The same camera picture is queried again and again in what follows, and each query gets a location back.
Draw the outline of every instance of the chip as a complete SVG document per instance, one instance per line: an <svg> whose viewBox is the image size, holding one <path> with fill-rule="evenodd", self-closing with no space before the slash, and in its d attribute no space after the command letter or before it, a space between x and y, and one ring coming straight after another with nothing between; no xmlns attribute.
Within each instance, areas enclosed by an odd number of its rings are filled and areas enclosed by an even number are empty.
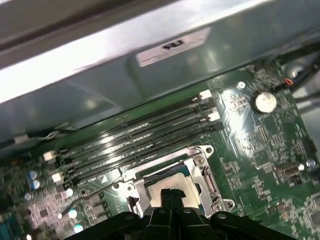
<svg viewBox="0 0 320 240"><path fill-rule="evenodd" d="M320 226L320 211L311 214L311 220L313 226Z"/></svg>
<svg viewBox="0 0 320 240"><path fill-rule="evenodd" d="M96 196L93 196L92 198L90 198L88 200L88 203L94 205L94 204L99 203L100 201L101 201L101 197L99 195L96 195Z"/></svg>
<svg viewBox="0 0 320 240"><path fill-rule="evenodd" d="M276 213L276 210L275 210L275 208L274 207L268 207L268 213L269 214L275 214Z"/></svg>
<svg viewBox="0 0 320 240"><path fill-rule="evenodd" d="M45 218L46 216L48 216L47 209L42 209L39 213L40 213L40 217L42 218Z"/></svg>
<svg viewBox="0 0 320 240"><path fill-rule="evenodd" d="M95 215L99 215L99 214L103 213L104 211L105 211L105 208L103 207L102 204L99 204L99 205L94 206L92 208L92 213Z"/></svg>
<svg viewBox="0 0 320 240"><path fill-rule="evenodd" d="M55 187L55 189L58 193L62 193L65 190L63 185L58 185Z"/></svg>

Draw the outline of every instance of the wire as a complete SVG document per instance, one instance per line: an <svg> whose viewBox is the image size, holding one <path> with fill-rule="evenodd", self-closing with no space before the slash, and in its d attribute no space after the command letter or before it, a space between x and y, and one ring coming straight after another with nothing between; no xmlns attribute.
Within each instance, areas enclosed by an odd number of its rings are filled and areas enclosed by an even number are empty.
<svg viewBox="0 0 320 240"><path fill-rule="evenodd" d="M292 92L295 92L299 88L306 85L309 80L319 71L320 69L320 54L312 61L312 63L302 70L294 79L294 85L290 87Z"/></svg>
<svg viewBox="0 0 320 240"><path fill-rule="evenodd" d="M307 96L302 96L302 97L298 97L298 98L295 98L294 101L299 104L299 103L303 103L303 102L306 102L306 101L311 101L311 100L318 100L320 99L320 91L316 91L314 93L311 93Z"/></svg>
<svg viewBox="0 0 320 240"><path fill-rule="evenodd" d="M320 32L320 25L317 25L315 27L312 27L306 31L300 32L298 35L296 35L293 39L286 42L281 47L278 47L275 49L273 54L269 57L269 59L266 61L265 66L269 67L271 63L277 58L277 56L281 55L283 52L289 51L294 46L299 44L305 44L305 42L310 39L313 35L318 34Z"/></svg>
<svg viewBox="0 0 320 240"><path fill-rule="evenodd" d="M64 215L66 215L75 206L75 204L77 204L78 202L89 200L92 197L101 194L105 190L110 189L110 188L112 188L113 186L115 186L115 185L117 185L119 183L122 183L123 182L122 180L118 180L118 179L120 179L122 177L122 172L121 171L120 171L120 174L121 175L118 178L116 178L111 184L109 184L109 185L107 185L107 186L105 186L105 187L93 192L92 194L90 194L88 196L79 197L78 199L76 199L73 202L71 202L70 205L58 215L58 218L62 218Z"/></svg>
<svg viewBox="0 0 320 240"><path fill-rule="evenodd" d="M44 141L44 140L51 140L54 139L58 134L60 134L59 130L50 132L47 136L37 136L35 139Z"/></svg>
<svg viewBox="0 0 320 240"><path fill-rule="evenodd" d="M293 86L295 83L291 80L291 79L289 79L289 78L285 78L284 79L284 82L288 85L288 86Z"/></svg>

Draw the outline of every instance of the white label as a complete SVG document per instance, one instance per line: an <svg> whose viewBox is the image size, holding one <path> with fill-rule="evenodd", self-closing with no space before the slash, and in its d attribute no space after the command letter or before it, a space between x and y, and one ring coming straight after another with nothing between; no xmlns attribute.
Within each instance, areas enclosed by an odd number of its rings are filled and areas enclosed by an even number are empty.
<svg viewBox="0 0 320 240"><path fill-rule="evenodd" d="M104 175L103 178L102 178L101 183L104 184L104 183L106 183L107 181L108 181L107 175Z"/></svg>
<svg viewBox="0 0 320 240"><path fill-rule="evenodd" d="M148 66L204 44L208 38L210 30L210 27L207 27L137 54L136 59L139 66Z"/></svg>

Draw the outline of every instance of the mounting hole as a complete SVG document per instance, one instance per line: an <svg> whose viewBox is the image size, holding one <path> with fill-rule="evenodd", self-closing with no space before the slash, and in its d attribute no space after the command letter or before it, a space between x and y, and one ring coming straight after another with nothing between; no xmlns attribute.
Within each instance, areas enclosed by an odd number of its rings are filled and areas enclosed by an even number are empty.
<svg viewBox="0 0 320 240"><path fill-rule="evenodd" d="M205 152L206 152L207 154L212 153L212 148L211 148L211 147L207 147L207 148L205 149Z"/></svg>
<svg viewBox="0 0 320 240"><path fill-rule="evenodd" d="M191 211L190 208L185 208L185 209L183 209L183 212L184 212L185 214L190 214L192 211Z"/></svg>
<svg viewBox="0 0 320 240"><path fill-rule="evenodd" d="M125 217L125 219L126 219L126 220L132 220L132 219L134 219L134 216L128 215L128 216Z"/></svg>
<svg viewBox="0 0 320 240"><path fill-rule="evenodd" d="M219 213L217 215L217 217L220 218L220 219L226 219L227 218L227 216L225 214L223 214L223 213Z"/></svg>

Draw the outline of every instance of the screw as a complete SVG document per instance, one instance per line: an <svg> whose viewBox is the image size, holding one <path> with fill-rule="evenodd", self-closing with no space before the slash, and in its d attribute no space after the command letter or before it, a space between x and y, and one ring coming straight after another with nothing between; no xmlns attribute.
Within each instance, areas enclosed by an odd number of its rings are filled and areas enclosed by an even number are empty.
<svg viewBox="0 0 320 240"><path fill-rule="evenodd" d="M239 89L244 89L246 87L246 84L243 81L238 82L236 85Z"/></svg>
<svg viewBox="0 0 320 240"><path fill-rule="evenodd" d="M195 165L202 165L202 164L204 164L204 159L201 157L201 156L197 156L197 157L195 157L195 159L194 159L194 163L195 163Z"/></svg>
<svg viewBox="0 0 320 240"><path fill-rule="evenodd" d="M205 151L206 151L207 154L210 154L212 152L212 148L211 147L207 147L205 149Z"/></svg>
<svg viewBox="0 0 320 240"><path fill-rule="evenodd" d="M185 208L185 209L183 209L183 212L184 212L185 214L190 214L192 211L191 211L190 208Z"/></svg>
<svg viewBox="0 0 320 240"><path fill-rule="evenodd" d="M222 208L221 208L221 205L219 204L219 203L217 203L217 204L215 204L214 206L213 206L213 208L214 208L214 210L216 210L216 211L220 211Z"/></svg>

